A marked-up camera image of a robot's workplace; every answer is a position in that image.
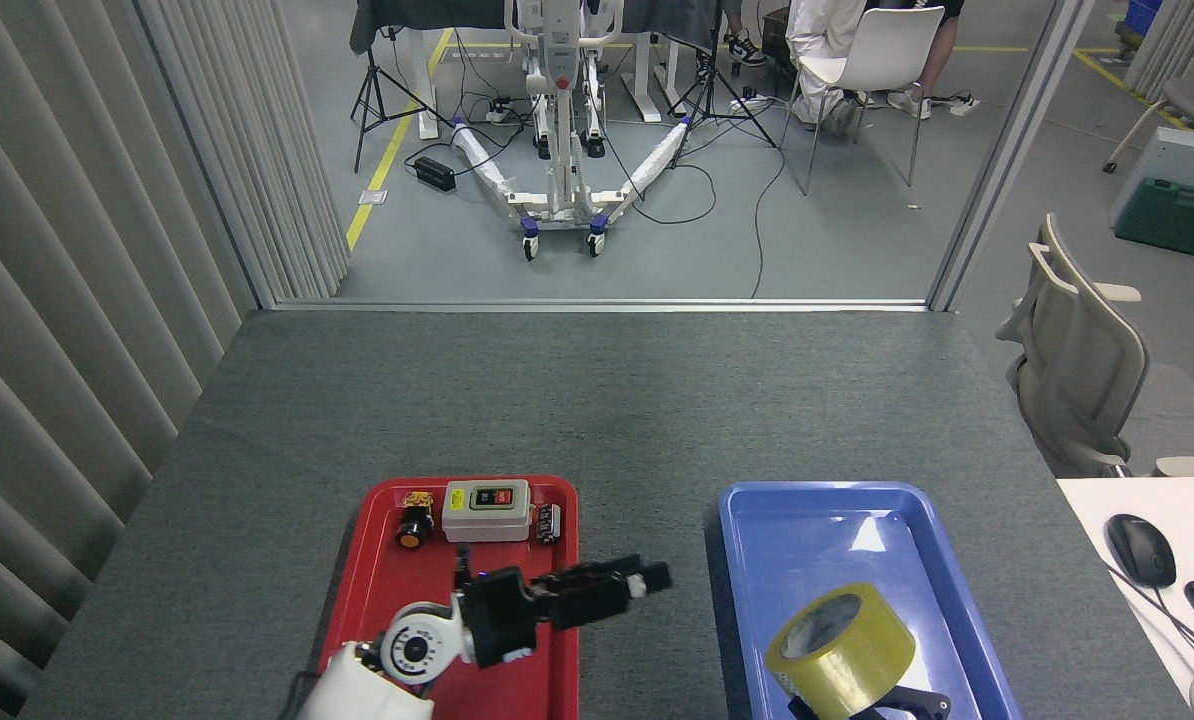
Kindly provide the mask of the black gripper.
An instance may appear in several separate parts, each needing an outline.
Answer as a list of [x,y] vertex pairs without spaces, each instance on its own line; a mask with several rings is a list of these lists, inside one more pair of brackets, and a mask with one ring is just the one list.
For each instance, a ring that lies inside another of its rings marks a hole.
[[641,553],[552,570],[529,584],[518,566],[473,576],[469,566],[457,565],[454,581],[466,647],[482,669],[533,656],[538,623],[550,621],[556,632],[597,623],[671,585],[669,565],[646,562]]

